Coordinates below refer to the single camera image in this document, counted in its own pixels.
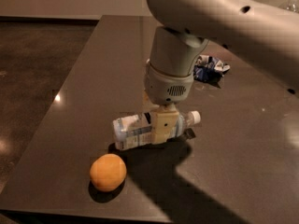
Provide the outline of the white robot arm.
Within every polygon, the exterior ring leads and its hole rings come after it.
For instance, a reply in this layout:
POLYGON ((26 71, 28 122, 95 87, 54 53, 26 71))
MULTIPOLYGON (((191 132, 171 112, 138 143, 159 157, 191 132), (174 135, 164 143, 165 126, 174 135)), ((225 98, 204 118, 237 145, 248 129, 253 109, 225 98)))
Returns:
POLYGON ((251 0, 147 0, 156 28, 145 90, 153 111, 151 142, 161 144, 178 120, 176 104, 193 83, 192 70, 209 40, 289 88, 299 88, 299 15, 251 0))

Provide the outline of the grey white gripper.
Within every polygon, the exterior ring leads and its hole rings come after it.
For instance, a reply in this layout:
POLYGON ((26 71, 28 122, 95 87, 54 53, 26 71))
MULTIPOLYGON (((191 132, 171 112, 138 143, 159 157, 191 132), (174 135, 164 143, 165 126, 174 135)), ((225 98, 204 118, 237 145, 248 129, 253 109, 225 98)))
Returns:
POLYGON ((193 76, 165 75, 147 61, 144 76, 145 92, 151 102, 159 105, 151 112, 151 143, 164 143, 175 126, 179 112, 174 104, 184 101, 190 92, 193 76))

